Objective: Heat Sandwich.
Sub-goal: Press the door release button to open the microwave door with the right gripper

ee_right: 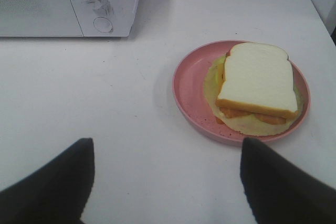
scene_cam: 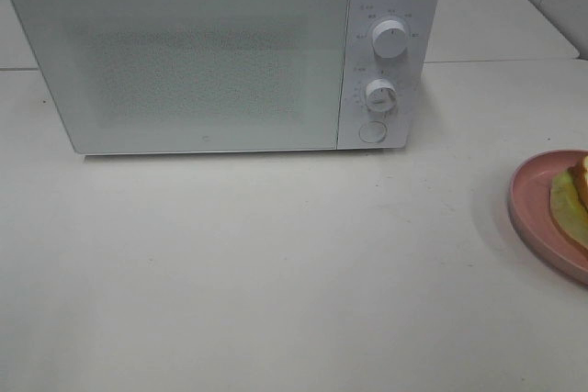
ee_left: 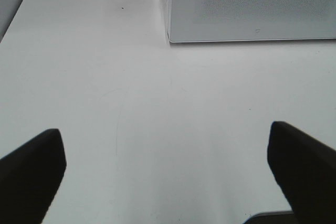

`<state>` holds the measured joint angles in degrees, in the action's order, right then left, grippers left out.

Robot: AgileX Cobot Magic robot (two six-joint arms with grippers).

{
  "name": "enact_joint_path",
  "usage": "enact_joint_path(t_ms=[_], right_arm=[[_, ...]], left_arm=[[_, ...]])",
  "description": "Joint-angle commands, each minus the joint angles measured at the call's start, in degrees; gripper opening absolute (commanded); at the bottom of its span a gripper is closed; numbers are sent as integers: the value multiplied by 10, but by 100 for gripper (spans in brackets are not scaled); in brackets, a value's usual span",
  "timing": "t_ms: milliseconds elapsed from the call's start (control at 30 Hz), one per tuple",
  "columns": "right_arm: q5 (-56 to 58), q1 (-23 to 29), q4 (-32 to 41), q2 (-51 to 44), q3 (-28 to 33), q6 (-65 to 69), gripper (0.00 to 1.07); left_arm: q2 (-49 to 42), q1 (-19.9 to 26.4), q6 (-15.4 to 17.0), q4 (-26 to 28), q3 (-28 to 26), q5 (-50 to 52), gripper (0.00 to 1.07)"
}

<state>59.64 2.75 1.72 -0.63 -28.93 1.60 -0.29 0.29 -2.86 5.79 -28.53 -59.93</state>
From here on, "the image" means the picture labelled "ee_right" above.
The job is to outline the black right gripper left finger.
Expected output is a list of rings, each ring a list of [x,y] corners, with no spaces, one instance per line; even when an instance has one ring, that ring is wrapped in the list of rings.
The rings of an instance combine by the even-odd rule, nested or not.
[[[82,223],[93,183],[93,140],[81,138],[1,191],[1,223]]]

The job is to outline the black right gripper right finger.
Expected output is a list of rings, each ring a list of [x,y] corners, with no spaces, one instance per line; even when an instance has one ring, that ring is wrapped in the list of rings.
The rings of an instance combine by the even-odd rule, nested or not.
[[[256,138],[245,138],[240,178],[257,223],[335,223],[335,189]]]

